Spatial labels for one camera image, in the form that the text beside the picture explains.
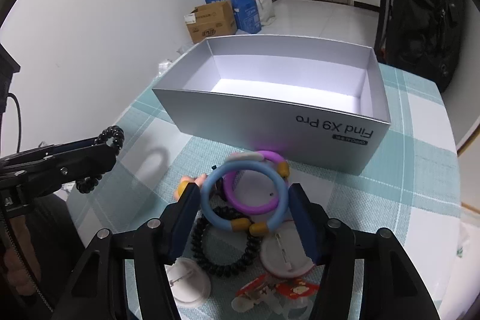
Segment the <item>blue bracelet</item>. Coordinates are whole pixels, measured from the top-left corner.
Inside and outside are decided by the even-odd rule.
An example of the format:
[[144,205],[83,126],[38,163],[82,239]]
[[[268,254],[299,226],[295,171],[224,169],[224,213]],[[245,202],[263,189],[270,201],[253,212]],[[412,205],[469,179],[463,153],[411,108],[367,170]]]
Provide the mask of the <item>blue bracelet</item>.
[[[213,185],[228,172],[240,170],[261,172],[273,181],[278,192],[278,206],[268,221],[254,224],[251,224],[250,220],[246,218],[229,221],[222,219],[213,212],[209,203],[209,195]],[[269,232],[273,232],[282,224],[285,213],[289,207],[288,187],[285,180],[268,164],[254,160],[237,160],[227,162],[217,167],[217,169],[213,170],[212,174],[207,177],[200,190],[200,204],[203,215],[213,226],[223,229],[224,231],[233,232],[248,229],[253,236],[263,236]]]

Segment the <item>open box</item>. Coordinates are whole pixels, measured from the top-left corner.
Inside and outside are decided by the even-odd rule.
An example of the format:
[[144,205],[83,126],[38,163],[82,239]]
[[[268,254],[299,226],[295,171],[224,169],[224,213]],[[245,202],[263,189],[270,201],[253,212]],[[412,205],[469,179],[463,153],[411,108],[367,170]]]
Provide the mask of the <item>open box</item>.
[[352,174],[390,126],[374,51],[321,38],[208,38],[153,91],[184,133]]

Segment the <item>purple bracelet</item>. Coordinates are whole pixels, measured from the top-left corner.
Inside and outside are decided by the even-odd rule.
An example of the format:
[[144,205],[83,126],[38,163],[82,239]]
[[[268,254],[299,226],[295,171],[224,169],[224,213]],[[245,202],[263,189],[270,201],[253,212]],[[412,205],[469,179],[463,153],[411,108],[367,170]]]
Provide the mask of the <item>purple bracelet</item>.
[[[257,153],[260,153],[265,160],[270,160],[271,162],[275,163],[278,166],[277,171],[282,176],[282,178],[285,179],[285,182],[287,181],[289,175],[289,166],[283,157],[281,157],[278,153],[272,151],[257,151]],[[225,197],[236,210],[241,211],[242,213],[245,213],[247,215],[258,215],[268,213],[277,208],[278,196],[275,196],[271,201],[261,206],[248,206],[240,203],[235,198],[235,194],[233,192],[233,183],[235,181],[237,173],[237,171],[229,172],[228,174],[225,174],[223,178]]]

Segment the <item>black coiled hair tie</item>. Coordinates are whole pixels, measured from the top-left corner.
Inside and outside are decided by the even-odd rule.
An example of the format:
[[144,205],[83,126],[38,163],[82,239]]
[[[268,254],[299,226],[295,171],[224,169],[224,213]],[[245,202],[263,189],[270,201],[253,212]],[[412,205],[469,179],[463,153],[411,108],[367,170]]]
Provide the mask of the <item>black coiled hair tie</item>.
[[[227,206],[217,206],[213,210],[218,216],[227,220],[246,217],[239,211],[233,208],[229,208]],[[205,229],[209,225],[210,222],[204,216],[202,216],[197,220],[195,228],[193,229],[193,232],[191,234],[191,250],[197,264],[204,271],[208,272],[211,275],[216,275],[220,278],[229,278],[232,275],[238,275],[240,272],[245,271],[247,269],[247,266],[251,265],[254,259],[257,257],[260,251],[260,243],[262,242],[262,238],[252,236],[247,231],[247,247],[240,259],[225,266],[217,265],[208,260],[203,253],[202,239],[205,233]]]
[[[109,139],[112,139],[112,144],[110,147],[115,150],[115,154],[118,156],[123,147],[123,141],[125,141],[123,130],[116,125],[104,129],[104,131],[95,139],[94,145],[105,144]],[[98,185],[98,181],[100,179],[102,179],[102,174],[88,176],[87,178],[76,181],[75,184],[80,193],[87,194],[90,193],[96,185]]]

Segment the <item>white bag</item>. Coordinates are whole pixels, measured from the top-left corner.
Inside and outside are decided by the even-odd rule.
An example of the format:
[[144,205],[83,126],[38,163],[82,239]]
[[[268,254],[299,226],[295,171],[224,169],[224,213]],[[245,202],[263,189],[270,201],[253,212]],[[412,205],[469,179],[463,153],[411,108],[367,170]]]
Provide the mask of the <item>white bag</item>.
[[272,0],[255,0],[257,3],[258,14],[262,26],[270,25],[275,21],[275,11],[273,9]]

